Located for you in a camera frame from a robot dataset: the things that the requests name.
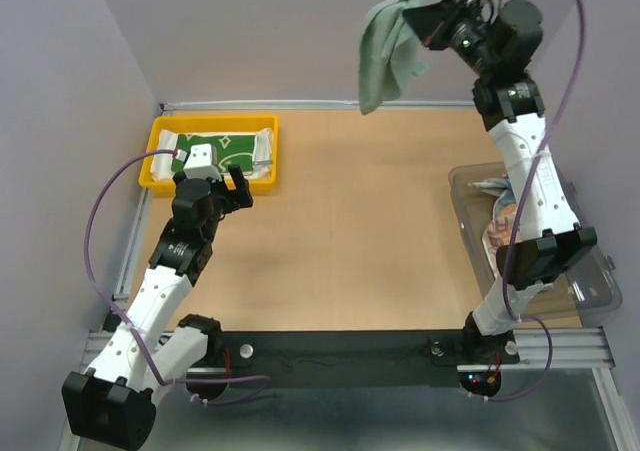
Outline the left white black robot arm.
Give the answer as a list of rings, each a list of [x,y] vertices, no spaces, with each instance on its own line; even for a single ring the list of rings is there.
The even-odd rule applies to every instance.
[[[186,167],[175,175],[172,216],[134,301],[98,356],[63,383],[73,434],[123,450],[140,449],[161,400],[189,366],[210,365],[221,357],[223,342],[213,319],[190,318],[165,345],[159,339],[211,258],[219,222],[253,204],[240,166],[227,170],[232,188],[212,165]]]

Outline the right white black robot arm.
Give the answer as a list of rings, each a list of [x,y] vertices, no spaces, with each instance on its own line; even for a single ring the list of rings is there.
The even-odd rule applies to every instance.
[[[582,226],[567,202],[549,150],[543,99],[527,70],[543,39],[542,14],[527,0],[509,0],[486,20],[486,1],[442,0],[403,13],[424,47],[455,51],[477,74],[473,102],[517,204],[516,236],[496,253],[498,275],[452,342],[470,362],[502,349],[531,299],[597,243],[595,229]]]

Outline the light teal towel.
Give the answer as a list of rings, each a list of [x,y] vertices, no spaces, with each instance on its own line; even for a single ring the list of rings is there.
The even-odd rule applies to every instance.
[[[412,78],[426,70],[417,58],[420,40],[403,16],[405,10],[424,4],[424,0],[385,0],[366,13],[358,65],[358,103],[363,115],[401,98]]]

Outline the white terry towel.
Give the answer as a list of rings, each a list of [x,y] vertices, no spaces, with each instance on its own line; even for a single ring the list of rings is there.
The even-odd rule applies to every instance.
[[[268,176],[273,166],[273,139],[274,132],[271,128],[263,128],[260,131],[255,132],[239,132],[239,133],[254,133],[255,134],[255,151],[253,157],[253,172],[250,175],[244,176],[251,179],[261,179]],[[167,129],[163,129],[160,132],[158,149],[177,149],[178,133],[171,132]],[[226,179],[230,178],[229,172],[226,174],[220,173]]]

